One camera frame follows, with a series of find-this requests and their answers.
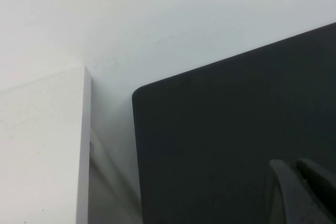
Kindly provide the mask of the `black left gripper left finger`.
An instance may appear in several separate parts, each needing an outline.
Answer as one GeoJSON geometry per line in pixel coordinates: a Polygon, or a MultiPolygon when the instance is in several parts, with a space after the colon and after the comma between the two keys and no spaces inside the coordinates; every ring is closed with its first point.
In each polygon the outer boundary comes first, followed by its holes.
{"type": "Polygon", "coordinates": [[[268,223],[325,223],[326,213],[298,173],[282,160],[268,168],[268,223]]]}

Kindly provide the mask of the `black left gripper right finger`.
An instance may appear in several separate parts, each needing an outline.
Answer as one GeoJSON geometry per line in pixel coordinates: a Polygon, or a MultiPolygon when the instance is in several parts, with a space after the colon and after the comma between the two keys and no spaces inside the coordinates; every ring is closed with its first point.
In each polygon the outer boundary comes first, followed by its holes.
{"type": "Polygon", "coordinates": [[[297,159],[296,168],[313,200],[331,223],[335,223],[335,173],[308,158],[297,159]]]}

